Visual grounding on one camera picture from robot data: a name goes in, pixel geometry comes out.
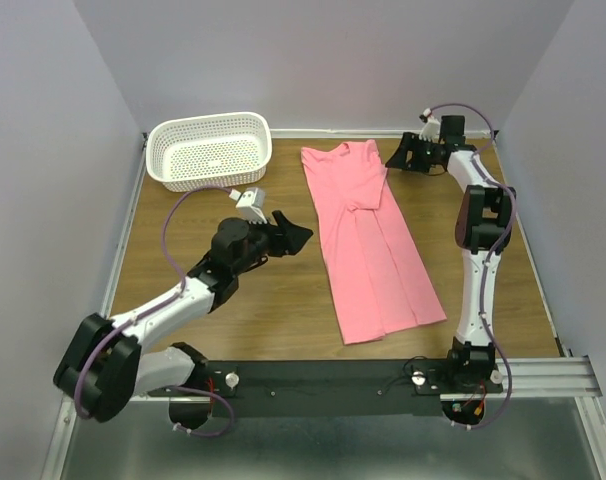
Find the pink t shirt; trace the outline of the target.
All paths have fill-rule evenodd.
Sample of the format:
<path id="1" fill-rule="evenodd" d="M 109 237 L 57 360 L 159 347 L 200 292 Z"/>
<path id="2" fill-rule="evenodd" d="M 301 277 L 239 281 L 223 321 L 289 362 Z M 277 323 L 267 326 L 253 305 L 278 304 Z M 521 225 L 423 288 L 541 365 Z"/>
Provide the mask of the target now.
<path id="1" fill-rule="evenodd" d="M 375 141 L 305 147 L 301 163 L 343 342 L 445 320 Z"/>

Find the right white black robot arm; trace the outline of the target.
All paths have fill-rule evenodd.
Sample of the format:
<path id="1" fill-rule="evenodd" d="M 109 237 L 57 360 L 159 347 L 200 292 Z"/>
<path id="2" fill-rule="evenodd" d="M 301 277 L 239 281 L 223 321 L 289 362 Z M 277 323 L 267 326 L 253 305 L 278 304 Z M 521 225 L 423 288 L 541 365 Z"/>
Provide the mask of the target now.
<path id="1" fill-rule="evenodd" d="M 466 143 L 463 115 L 437 118 L 426 109 L 420 119 L 421 131 L 402 135 L 386 167 L 424 174 L 440 167 L 456 180 L 463 193 L 455 242 L 462 253 L 464 280 L 461 316 L 447 357 L 422 360 L 415 370 L 421 380 L 434 381 L 437 392 L 463 392 L 501 382 L 494 292 L 501 255 L 516 220 L 515 191 L 495 179 L 477 149 Z"/>

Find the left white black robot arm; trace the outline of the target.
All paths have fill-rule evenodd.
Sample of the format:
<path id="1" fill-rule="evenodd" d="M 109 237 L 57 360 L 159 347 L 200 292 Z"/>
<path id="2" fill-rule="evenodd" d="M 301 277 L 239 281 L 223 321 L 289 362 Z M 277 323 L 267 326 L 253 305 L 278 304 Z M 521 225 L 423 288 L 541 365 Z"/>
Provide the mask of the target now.
<path id="1" fill-rule="evenodd" d="M 106 422 L 134 396 L 144 354 L 187 322 L 208 315 L 237 291 L 240 275 L 270 257 L 294 256 L 312 238 L 311 229 L 279 210 L 266 223 L 227 218 L 210 249 L 179 283 L 148 303 L 106 318 L 84 318 L 53 376 L 83 419 Z"/>

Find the white perforated plastic basket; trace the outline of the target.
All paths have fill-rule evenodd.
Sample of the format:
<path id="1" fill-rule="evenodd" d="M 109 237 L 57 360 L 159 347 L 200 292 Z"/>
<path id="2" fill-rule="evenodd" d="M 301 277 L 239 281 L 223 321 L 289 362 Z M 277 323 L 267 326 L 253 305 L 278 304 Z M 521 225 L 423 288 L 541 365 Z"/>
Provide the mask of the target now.
<path id="1" fill-rule="evenodd" d="M 272 157 L 266 119 L 231 112 L 165 121 L 148 135 L 147 174 L 172 192 L 255 183 Z"/>

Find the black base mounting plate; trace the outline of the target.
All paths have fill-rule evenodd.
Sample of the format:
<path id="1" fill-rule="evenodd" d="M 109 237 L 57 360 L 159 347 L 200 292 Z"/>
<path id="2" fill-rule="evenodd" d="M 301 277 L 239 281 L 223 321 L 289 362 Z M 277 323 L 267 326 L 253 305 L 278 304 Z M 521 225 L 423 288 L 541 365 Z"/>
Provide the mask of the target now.
<path id="1" fill-rule="evenodd" d="M 172 419 L 439 416 L 474 423 L 485 395 L 500 393 L 494 364 L 447 359 L 210 361 L 179 385 L 155 387 L 171 398 Z"/>

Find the aluminium frame rail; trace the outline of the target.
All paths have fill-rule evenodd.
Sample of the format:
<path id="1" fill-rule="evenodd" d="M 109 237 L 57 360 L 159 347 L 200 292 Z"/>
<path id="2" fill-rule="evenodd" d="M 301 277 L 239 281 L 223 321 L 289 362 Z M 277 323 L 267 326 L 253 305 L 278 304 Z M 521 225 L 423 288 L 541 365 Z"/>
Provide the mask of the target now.
<path id="1" fill-rule="evenodd" d="M 182 354 L 145 358 L 143 387 L 106 423 L 65 403 L 47 479 L 597 479 L 602 463 L 586 424 L 600 388 L 581 357 L 511 359 L 503 390 L 485 395 L 474 423 L 439 416 L 171 417 L 151 395 L 187 369 Z"/>

